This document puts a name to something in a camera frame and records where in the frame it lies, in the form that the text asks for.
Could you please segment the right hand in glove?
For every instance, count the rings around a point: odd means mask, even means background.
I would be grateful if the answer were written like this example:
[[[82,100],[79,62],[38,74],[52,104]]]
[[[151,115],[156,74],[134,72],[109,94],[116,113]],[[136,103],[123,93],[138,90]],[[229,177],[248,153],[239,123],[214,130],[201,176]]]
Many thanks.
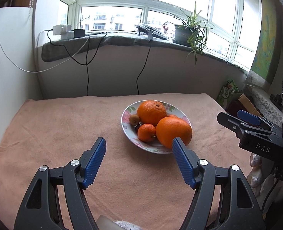
[[[265,180],[267,162],[268,161],[266,158],[251,153],[249,163],[252,167],[252,170],[246,177],[251,188],[259,187]]]

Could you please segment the left hand in glove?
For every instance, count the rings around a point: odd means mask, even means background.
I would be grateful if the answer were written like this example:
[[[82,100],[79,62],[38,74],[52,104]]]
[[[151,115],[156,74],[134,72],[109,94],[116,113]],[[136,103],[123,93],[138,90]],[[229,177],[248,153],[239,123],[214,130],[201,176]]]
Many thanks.
[[[126,221],[112,221],[107,217],[100,215],[96,220],[100,230],[142,230],[138,225]]]

